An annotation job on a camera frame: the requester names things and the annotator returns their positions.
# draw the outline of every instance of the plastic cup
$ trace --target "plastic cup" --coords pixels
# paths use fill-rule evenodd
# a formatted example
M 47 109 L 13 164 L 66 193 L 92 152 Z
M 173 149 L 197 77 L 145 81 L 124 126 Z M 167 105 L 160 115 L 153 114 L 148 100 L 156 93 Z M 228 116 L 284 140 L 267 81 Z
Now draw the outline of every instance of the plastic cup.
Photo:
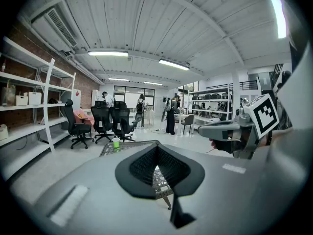
M 112 141 L 113 141 L 114 148 L 118 148 L 119 147 L 119 138 L 114 138 L 114 139 L 112 139 Z

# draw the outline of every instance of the air conditioner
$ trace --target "air conditioner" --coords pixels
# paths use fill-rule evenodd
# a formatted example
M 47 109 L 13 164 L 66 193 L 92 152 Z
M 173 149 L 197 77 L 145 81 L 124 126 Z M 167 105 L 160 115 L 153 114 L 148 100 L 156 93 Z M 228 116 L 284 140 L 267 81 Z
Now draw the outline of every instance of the air conditioner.
M 70 33 L 55 8 L 50 9 L 36 19 L 32 27 L 58 51 L 68 52 L 70 47 L 77 45 L 76 40 Z

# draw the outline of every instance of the ceiling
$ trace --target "ceiling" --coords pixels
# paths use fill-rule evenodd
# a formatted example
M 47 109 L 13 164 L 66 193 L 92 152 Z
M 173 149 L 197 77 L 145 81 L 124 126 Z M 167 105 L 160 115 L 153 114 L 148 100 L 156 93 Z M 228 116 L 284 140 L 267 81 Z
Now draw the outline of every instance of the ceiling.
M 22 11 L 32 22 L 52 7 L 78 42 L 74 59 L 99 79 L 161 82 L 171 89 L 290 60 L 270 0 L 29 0 Z M 128 50 L 130 58 L 87 54 L 101 49 Z M 191 69 L 159 64 L 160 58 Z

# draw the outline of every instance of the fluorescent light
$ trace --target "fluorescent light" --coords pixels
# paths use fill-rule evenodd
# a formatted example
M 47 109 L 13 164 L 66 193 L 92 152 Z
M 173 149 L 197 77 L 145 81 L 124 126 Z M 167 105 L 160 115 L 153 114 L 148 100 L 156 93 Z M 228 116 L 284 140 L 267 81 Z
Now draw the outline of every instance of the fluorescent light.
M 122 78 L 109 78 L 109 80 L 115 80 L 115 81 L 129 81 L 128 79 L 122 79 Z
M 159 84 L 159 83 L 151 83 L 151 82 L 145 82 L 145 84 L 162 85 L 162 84 Z
M 183 66 L 183 65 L 180 65 L 180 64 L 177 64 L 177 63 L 173 63 L 173 62 L 170 62 L 170 61 L 166 61 L 164 59 L 160 59 L 159 60 L 159 63 L 160 64 L 164 64 L 164 65 L 169 65 L 169 66 L 172 66 L 172 67 L 175 67 L 175 68 L 179 68 L 179 69 L 182 69 L 184 71 L 187 71 L 189 70 L 189 68 L 187 66 Z
M 278 28 L 278 38 L 285 38 L 287 34 L 286 30 L 286 19 L 283 13 L 283 7 L 281 0 L 271 0 L 274 6 L 277 28 Z
M 118 57 L 128 57 L 128 52 L 126 51 L 88 51 L 90 56 L 118 56 Z

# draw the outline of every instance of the metal shelving unit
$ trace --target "metal shelving unit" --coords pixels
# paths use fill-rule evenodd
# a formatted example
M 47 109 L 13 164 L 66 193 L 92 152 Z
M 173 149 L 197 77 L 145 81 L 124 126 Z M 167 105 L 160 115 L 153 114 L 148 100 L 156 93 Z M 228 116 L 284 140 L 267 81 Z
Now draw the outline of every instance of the metal shelving unit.
M 197 92 L 188 92 L 188 99 L 189 95 L 206 95 L 206 94 L 213 94 L 213 93 L 227 93 L 227 99 L 210 99 L 210 100 L 192 100 L 193 102 L 227 102 L 227 111 L 215 111 L 215 110 L 202 110 L 202 109 L 191 109 L 192 111 L 201 111 L 201 112 L 211 112 L 211 113 L 217 113 L 217 114 L 226 114 L 226 120 L 228 120 L 228 114 L 231 114 L 232 112 L 229 111 L 229 103 L 231 102 L 231 96 L 230 96 L 231 88 L 229 84 L 225 85 L 223 88 L 211 88 L 204 91 L 197 91 Z
M 40 105 L 26 105 L 26 106 L 0 106 L 0 111 L 11 111 L 11 110 L 21 110 L 21 109 L 33 109 L 33 119 L 32 124 L 23 125 L 18 128 L 14 128 L 9 131 L 9 137 L 7 139 L 0 141 L 0 166 L 1 172 L 5 180 L 10 178 L 15 172 L 22 168 L 29 161 L 37 157 L 39 154 L 49 149 L 51 152 L 54 152 L 54 144 L 60 141 L 61 139 L 69 135 L 66 130 L 58 130 L 55 132 L 50 132 L 50 127 L 60 124 L 67 121 L 67 119 L 59 111 L 59 117 L 48 118 L 48 108 L 49 107 L 63 107 L 65 104 L 48 104 L 48 91 L 57 91 L 59 92 L 59 99 L 63 92 L 71 92 L 71 99 L 73 98 L 73 89 L 75 76 L 69 74 L 66 71 L 59 69 L 54 66 L 54 59 L 51 59 L 50 63 L 44 59 L 36 56 L 30 51 L 24 49 L 18 44 L 14 43 L 7 37 L 3 38 L 3 52 L 0 55 L 5 56 L 6 58 L 12 59 L 16 62 L 24 64 L 28 67 L 36 69 L 36 78 L 35 80 L 28 79 L 25 77 L 20 77 L 4 72 L 0 72 L 0 78 L 2 80 L 10 79 L 12 83 L 18 84 L 21 86 L 33 87 L 33 91 L 36 92 L 38 88 L 42 89 L 44 92 L 44 103 Z M 40 79 L 40 73 L 46 73 L 46 80 L 42 82 Z M 69 88 L 62 86 L 50 85 L 51 76 L 56 76 L 61 80 L 66 77 L 71 77 L 72 83 Z M 37 120 L 37 110 L 36 108 L 43 108 L 44 118 L 42 120 Z M 43 131 L 44 136 L 46 137 L 47 142 L 44 142 L 43 139 L 39 136 L 39 131 Z M 10 142 L 16 141 L 27 135 L 37 133 L 38 140 L 35 142 L 30 142 L 22 150 L 13 150 L 6 156 L 2 156 L 1 147 L 3 145 L 9 144 Z

